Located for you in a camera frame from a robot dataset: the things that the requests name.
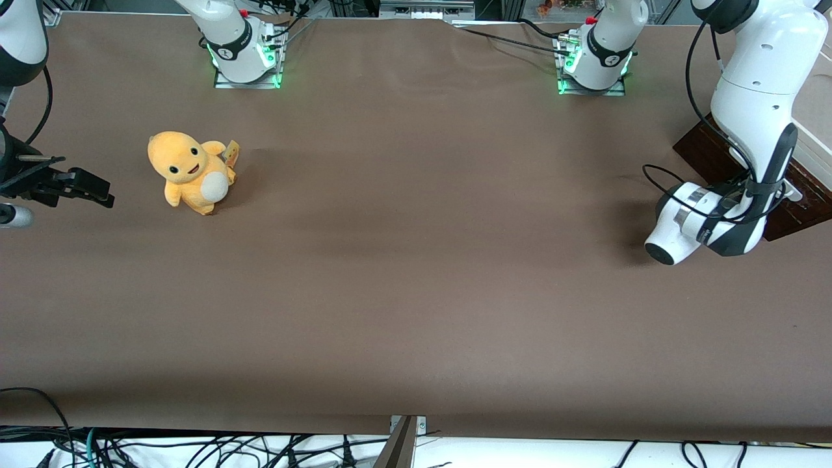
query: brown table surface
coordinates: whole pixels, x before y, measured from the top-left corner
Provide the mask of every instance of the brown table surface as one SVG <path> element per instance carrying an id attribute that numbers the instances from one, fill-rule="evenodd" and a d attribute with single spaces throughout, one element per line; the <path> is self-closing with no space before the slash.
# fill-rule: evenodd
<path id="1" fill-rule="evenodd" d="M 832 440 L 832 224 L 674 267 L 641 246 L 641 164 L 695 177 L 671 150 L 694 31 L 646 28 L 627 96 L 598 98 L 443 22 L 320 21 L 283 89 L 230 91 L 188 17 L 65 15 L 36 146 L 116 206 L 2 233 L 2 385 L 79 426 Z M 708 41 L 694 70 L 707 108 Z M 19 90 L 12 134 L 43 95 Z M 165 130 L 242 146 L 214 216 L 167 206 L 146 156 Z M 0 420 L 57 423 L 11 395 Z"/>

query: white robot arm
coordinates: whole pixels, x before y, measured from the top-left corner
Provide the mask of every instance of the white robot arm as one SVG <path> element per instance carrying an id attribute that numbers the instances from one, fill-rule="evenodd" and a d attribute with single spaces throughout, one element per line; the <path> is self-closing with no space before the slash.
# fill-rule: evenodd
<path id="1" fill-rule="evenodd" d="M 645 248 L 675 265 L 706 245 L 722 256 L 750 251 L 766 216 L 783 197 L 783 177 L 797 143 L 791 109 L 826 37 L 828 24 L 802 0 L 693 0 L 718 33 L 736 31 L 736 49 L 711 100 L 717 125 L 747 171 L 733 183 L 677 185 L 656 207 Z"/>
<path id="2" fill-rule="evenodd" d="M 42 0 L 0 0 L 0 86 L 33 80 L 47 63 Z"/>
<path id="3" fill-rule="evenodd" d="M 232 82 L 247 83 L 275 66 L 263 50 L 274 30 L 256 17 L 243 17 L 233 0 L 176 0 L 202 31 L 214 64 Z"/>
<path id="4" fill-rule="evenodd" d="M 648 14 L 644 0 L 608 0 L 595 24 L 577 29 L 580 51 L 563 71 L 587 92 L 604 93 L 630 61 Z"/>

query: green led light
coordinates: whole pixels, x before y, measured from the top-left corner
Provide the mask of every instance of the green led light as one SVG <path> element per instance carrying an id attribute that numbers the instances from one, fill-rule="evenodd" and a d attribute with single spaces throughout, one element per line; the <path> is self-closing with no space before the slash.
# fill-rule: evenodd
<path id="1" fill-rule="evenodd" d="M 210 47 L 208 47 L 208 53 L 210 54 L 210 62 L 214 64 L 214 68 L 219 70 L 220 66 L 216 64 L 216 57 L 214 56 L 214 51 L 212 51 Z"/>
<path id="2" fill-rule="evenodd" d="M 266 58 L 265 53 L 263 53 L 263 50 L 264 49 L 262 47 L 257 48 L 257 52 L 260 54 L 260 59 L 263 61 L 263 65 L 271 67 L 271 64 L 269 63 L 271 62 L 271 60 Z"/>
<path id="3" fill-rule="evenodd" d="M 629 67 L 631 60 L 632 60 L 632 52 L 630 52 L 626 56 L 626 61 L 624 62 L 624 68 L 622 68 L 622 76 L 624 76 L 624 73 L 626 73 L 627 67 Z"/>

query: plush toy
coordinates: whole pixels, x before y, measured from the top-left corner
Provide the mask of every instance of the plush toy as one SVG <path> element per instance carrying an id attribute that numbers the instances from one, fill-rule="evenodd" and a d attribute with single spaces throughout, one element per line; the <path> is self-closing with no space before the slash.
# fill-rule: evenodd
<path id="1" fill-rule="evenodd" d="M 199 144 L 185 133 L 162 132 L 151 137 L 147 156 L 167 182 L 165 199 L 172 207 L 179 200 L 201 215 L 210 215 L 237 175 L 234 165 L 240 146 L 233 140 L 226 148 L 220 142 Z"/>

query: metal bracket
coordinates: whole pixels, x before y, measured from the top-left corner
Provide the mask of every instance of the metal bracket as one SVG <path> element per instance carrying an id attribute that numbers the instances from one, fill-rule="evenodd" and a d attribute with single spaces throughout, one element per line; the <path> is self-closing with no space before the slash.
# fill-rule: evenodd
<path id="1" fill-rule="evenodd" d="M 427 416 L 415 416 L 416 417 L 416 435 L 417 436 L 424 436 L 428 433 L 428 417 Z M 402 416 L 391 416 L 390 417 L 390 434 L 393 434 L 393 431 L 396 429 L 396 425 L 401 421 Z"/>
<path id="2" fill-rule="evenodd" d="M 566 72 L 566 68 L 570 67 L 575 60 L 578 53 L 581 53 L 580 36 L 577 29 L 570 29 L 568 33 L 561 34 L 557 38 L 552 39 L 552 46 L 555 50 L 569 52 L 569 55 L 555 55 L 555 66 L 557 68 L 557 92 L 558 94 L 580 94 L 588 96 L 624 96 L 624 73 L 626 73 L 626 66 L 622 75 L 618 77 L 616 84 L 612 85 L 606 92 L 595 92 L 586 89 L 579 85 L 575 78 Z"/>
<path id="3" fill-rule="evenodd" d="M 273 65 L 262 77 L 253 82 L 232 82 L 220 72 L 220 69 L 214 63 L 214 68 L 216 68 L 214 87 L 218 89 L 280 89 L 283 82 L 283 66 L 286 62 L 286 43 L 289 41 L 289 34 L 283 32 L 285 29 L 286 27 L 276 26 L 269 22 L 263 23 L 261 32 L 263 37 L 272 38 L 266 41 L 260 37 L 258 47 L 262 47 L 263 60 L 267 63 L 273 63 Z"/>
<path id="4" fill-rule="evenodd" d="M 393 433 L 381 449 L 373 468 L 411 468 L 414 462 L 416 434 L 426 431 L 424 416 L 393 416 L 390 427 Z"/>
<path id="5" fill-rule="evenodd" d="M 803 200 L 803 194 L 800 193 L 800 190 L 794 186 L 788 179 L 783 181 L 783 185 L 785 186 L 785 197 L 789 199 L 790 202 L 799 202 Z"/>

